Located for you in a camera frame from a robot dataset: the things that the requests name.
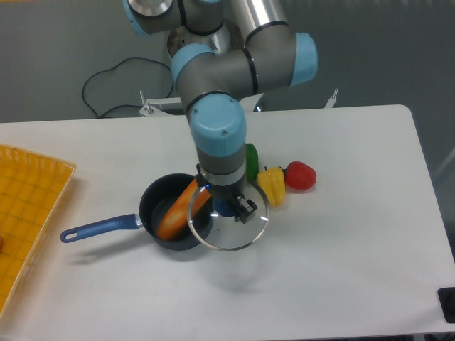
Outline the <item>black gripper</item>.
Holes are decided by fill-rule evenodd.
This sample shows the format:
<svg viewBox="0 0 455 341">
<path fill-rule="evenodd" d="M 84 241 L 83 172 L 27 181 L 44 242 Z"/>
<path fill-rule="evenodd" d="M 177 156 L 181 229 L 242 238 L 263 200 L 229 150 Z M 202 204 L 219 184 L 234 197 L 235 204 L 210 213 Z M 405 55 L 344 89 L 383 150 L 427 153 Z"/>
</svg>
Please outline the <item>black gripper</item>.
<svg viewBox="0 0 455 341">
<path fill-rule="evenodd" d="M 232 211 L 236 222 L 246 224 L 257 205 L 243 196 L 245 187 L 245 163 L 237 170 L 226 174 L 214 174 L 205 170 L 199 163 L 196 181 L 205 188 L 214 199 L 223 202 Z"/>
</svg>

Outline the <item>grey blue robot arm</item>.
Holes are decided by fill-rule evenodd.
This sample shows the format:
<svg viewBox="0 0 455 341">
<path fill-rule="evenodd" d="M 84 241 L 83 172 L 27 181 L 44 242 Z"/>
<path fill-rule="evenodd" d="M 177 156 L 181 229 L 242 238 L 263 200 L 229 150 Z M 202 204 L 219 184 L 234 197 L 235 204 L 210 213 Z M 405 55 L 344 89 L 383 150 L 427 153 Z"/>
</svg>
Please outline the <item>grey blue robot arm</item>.
<svg viewBox="0 0 455 341">
<path fill-rule="evenodd" d="M 171 74 L 198 154 L 198 183 L 246 222 L 255 204 L 243 195 L 247 124 L 240 100 L 314 77 L 319 58 L 307 33 L 294 32 L 279 1 L 231 3 L 243 45 L 217 53 L 185 43 Z"/>
</svg>

